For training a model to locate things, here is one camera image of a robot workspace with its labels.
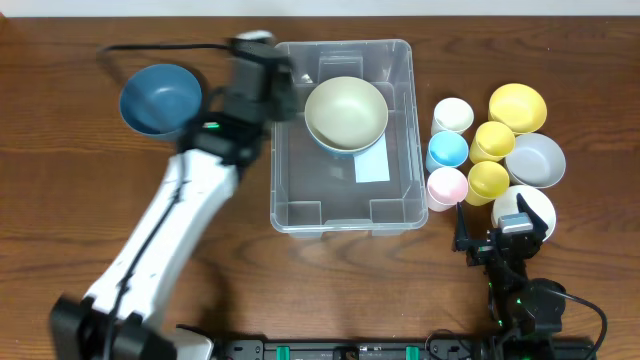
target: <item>blue cup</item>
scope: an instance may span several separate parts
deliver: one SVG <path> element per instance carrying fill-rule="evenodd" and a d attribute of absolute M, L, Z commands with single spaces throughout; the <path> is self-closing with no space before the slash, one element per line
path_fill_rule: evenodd
<path fill-rule="evenodd" d="M 467 160 L 469 145 L 453 131 L 441 131 L 431 137 L 427 148 L 426 167 L 432 173 L 441 167 L 456 168 Z"/>
<path fill-rule="evenodd" d="M 187 69 L 158 64 L 135 73 L 120 94 L 120 115 L 134 131 L 157 140 L 175 141 L 198 114 L 202 88 Z"/>

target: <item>green tape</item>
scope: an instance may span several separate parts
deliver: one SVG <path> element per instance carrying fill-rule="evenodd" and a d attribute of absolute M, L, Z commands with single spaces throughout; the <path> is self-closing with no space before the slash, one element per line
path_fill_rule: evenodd
<path fill-rule="evenodd" d="M 276 360 L 289 360 L 289 347 L 288 346 L 278 346 L 276 348 Z"/>
<path fill-rule="evenodd" d="M 417 346 L 407 346 L 406 360 L 420 360 L 420 348 Z"/>

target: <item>storage box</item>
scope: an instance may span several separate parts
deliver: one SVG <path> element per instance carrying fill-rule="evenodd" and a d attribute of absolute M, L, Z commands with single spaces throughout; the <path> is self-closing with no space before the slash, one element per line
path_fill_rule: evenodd
<path fill-rule="evenodd" d="M 423 226 L 428 211 L 411 46 L 403 40 L 374 40 L 290 42 L 277 48 L 294 62 L 300 103 L 296 119 L 275 123 L 272 131 L 273 227 L 294 237 L 317 238 L 345 230 L 397 235 Z M 388 181 L 357 182 L 354 156 L 328 152 L 307 130 L 304 105 L 309 94 L 338 76 L 368 81 L 387 102 Z"/>

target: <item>yellow cup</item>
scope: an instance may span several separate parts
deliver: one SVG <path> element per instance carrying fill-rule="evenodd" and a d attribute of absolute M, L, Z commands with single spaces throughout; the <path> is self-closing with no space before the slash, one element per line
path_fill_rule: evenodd
<path fill-rule="evenodd" d="M 503 85 L 491 95 L 489 121 L 507 125 L 516 135 L 537 131 L 545 120 L 547 104 L 527 85 Z"/>
<path fill-rule="evenodd" d="M 469 171 L 469 192 L 465 201 L 473 206 L 481 206 L 498 198 L 509 188 L 509 174 L 502 165 L 483 161 Z"/>
<path fill-rule="evenodd" d="M 478 128 L 471 143 L 469 158 L 477 164 L 481 161 L 500 161 L 516 147 L 516 137 L 507 125 L 495 121 Z"/>

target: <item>wooden table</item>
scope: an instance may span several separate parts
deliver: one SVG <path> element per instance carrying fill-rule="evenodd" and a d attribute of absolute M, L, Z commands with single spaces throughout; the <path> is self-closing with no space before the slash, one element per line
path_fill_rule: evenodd
<path fill-rule="evenodd" d="M 0 359 L 50 359 L 47 318 L 81 297 L 120 251 L 155 193 L 170 146 L 130 131 L 99 46 L 219 42 L 247 29 L 282 41 L 401 38 L 413 47 L 423 151 L 435 104 L 468 100 L 476 125 L 499 85 L 547 100 L 543 133 L 568 170 L 545 190 L 558 213 L 531 277 L 562 283 L 609 317 L 602 359 L 640 357 L 640 20 L 634 18 L 10 19 L 0 29 Z M 119 58 L 126 73 L 180 61 L 213 84 L 209 51 Z M 426 337 L 494 328 L 487 279 L 450 251 L 453 213 L 402 236 L 333 233 L 300 241 L 269 223 L 270 160 L 249 170 L 182 273 L 166 319 L 270 338 Z M 472 222 L 486 229 L 490 206 Z M 563 335 L 600 320 L 568 304 Z"/>

